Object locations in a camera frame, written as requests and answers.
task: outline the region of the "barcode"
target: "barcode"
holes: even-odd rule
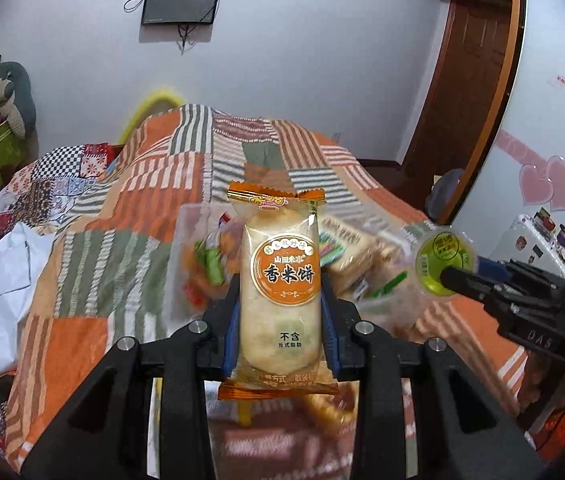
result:
[[[419,258],[420,273],[423,276],[429,275],[429,257],[426,254],[421,254]]]

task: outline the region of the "orange circular label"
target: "orange circular label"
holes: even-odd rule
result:
[[[301,305],[320,291],[320,254],[311,238],[276,235],[262,242],[251,257],[251,277],[274,303]]]

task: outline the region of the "green jelly cup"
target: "green jelly cup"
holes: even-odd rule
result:
[[[416,252],[414,267],[419,285],[434,296],[453,296],[455,292],[440,283],[440,274],[450,266],[476,272],[477,255],[467,237],[440,227],[419,244]]]

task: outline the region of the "striped blanket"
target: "striped blanket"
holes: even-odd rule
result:
[[[149,118],[54,224],[56,241],[6,406],[5,452],[15,469],[118,337],[148,342],[171,331],[163,312],[174,297],[168,278],[175,272],[170,250],[179,207],[225,201],[231,180],[293,192],[323,187],[329,208],[343,218],[372,208],[377,222],[394,227],[425,219],[346,149],[289,121],[238,118],[201,105]],[[403,336],[445,338],[514,414],[526,355],[495,328],[479,305],[458,299],[432,304]],[[272,401],[256,411],[252,428],[211,426],[220,478],[332,478],[347,471],[352,428],[334,445],[293,403]],[[413,437],[409,428],[407,434]],[[154,435],[151,424],[150,447]],[[281,453],[280,446],[294,452]],[[149,469],[155,467],[150,457]]]

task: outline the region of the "bed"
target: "bed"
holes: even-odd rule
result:
[[[141,342],[171,327],[170,248],[179,206],[225,201],[231,180],[282,190],[325,188],[330,207],[378,220],[415,238],[425,215],[380,186],[345,148],[289,121],[229,116],[184,105],[152,116],[114,158],[105,144],[59,148],[19,171],[0,195],[0,222],[54,233],[21,339],[19,367],[0,408],[0,449],[19,470],[38,437],[91,368],[121,336]],[[400,334],[441,336],[514,416],[526,353],[465,298],[432,303]],[[405,406],[409,388],[405,386]],[[149,435],[155,444],[156,425]],[[211,424],[219,478],[333,478],[351,463],[355,428],[322,435],[289,399],[262,401],[253,424]],[[406,435],[414,439],[413,419]],[[148,453],[149,470],[156,457]]]

